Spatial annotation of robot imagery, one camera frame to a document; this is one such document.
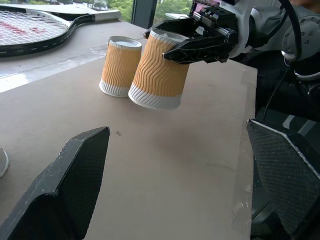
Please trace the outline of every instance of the racket handle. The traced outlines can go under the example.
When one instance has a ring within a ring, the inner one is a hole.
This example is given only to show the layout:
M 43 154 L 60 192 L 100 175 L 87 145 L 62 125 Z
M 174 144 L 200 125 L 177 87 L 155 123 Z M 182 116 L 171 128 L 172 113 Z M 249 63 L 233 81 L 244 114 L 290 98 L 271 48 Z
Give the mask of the racket handle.
M 118 20 L 121 18 L 119 10 L 99 11 L 94 14 L 95 22 L 103 22 L 106 20 Z

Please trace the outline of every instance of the orange paper cup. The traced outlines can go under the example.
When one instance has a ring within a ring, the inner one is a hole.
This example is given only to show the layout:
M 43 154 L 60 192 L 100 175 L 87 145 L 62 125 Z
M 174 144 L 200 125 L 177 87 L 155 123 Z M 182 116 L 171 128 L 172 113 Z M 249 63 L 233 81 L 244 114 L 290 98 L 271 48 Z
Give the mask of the orange paper cup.
M 142 44 L 129 37 L 111 36 L 99 87 L 105 94 L 127 98 L 141 57 Z
M 136 70 L 129 98 L 149 109 L 176 109 L 180 105 L 188 64 L 163 58 L 163 53 L 187 39 L 172 32 L 153 29 Z

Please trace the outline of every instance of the tennis racket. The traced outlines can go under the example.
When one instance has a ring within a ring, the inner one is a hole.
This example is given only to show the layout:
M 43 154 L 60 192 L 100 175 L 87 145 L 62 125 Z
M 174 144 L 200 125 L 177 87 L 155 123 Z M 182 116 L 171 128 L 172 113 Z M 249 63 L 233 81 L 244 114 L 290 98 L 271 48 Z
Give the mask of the tennis racket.
M 0 57 L 38 53 L 55 48 L 81 24 L 115 20 L 118 10 L 84 14 L 72 22 L 47 12 L 0 6 Z

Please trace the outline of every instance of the beige tabletop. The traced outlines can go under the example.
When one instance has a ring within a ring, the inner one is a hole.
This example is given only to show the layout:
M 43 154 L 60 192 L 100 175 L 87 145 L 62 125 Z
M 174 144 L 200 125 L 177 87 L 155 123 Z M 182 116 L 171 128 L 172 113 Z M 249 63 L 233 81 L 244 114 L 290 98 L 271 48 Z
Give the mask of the beige tabletop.
M 109 126 L 86 240 L 248 240 L 257 71 L 190 66 L 176 110 L 142 108 L 99 89 L 104 59 L 0 93 L 0 223 L 73 136 Z

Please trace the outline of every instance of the black mesh pad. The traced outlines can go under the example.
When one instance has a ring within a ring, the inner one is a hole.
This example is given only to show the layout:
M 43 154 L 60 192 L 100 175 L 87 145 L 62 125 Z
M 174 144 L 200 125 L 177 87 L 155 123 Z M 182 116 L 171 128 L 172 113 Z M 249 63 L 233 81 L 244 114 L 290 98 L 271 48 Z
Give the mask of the black mesh pad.
M 297 236 L 318 213 L 319 153 L 282 127 L 250 120 L 247 131 L 262 184 L 284 229 Z
M 80 240 L 99 195 L 110 131 L 70 139 L 33 181 L 0 228 L 1 240 Z

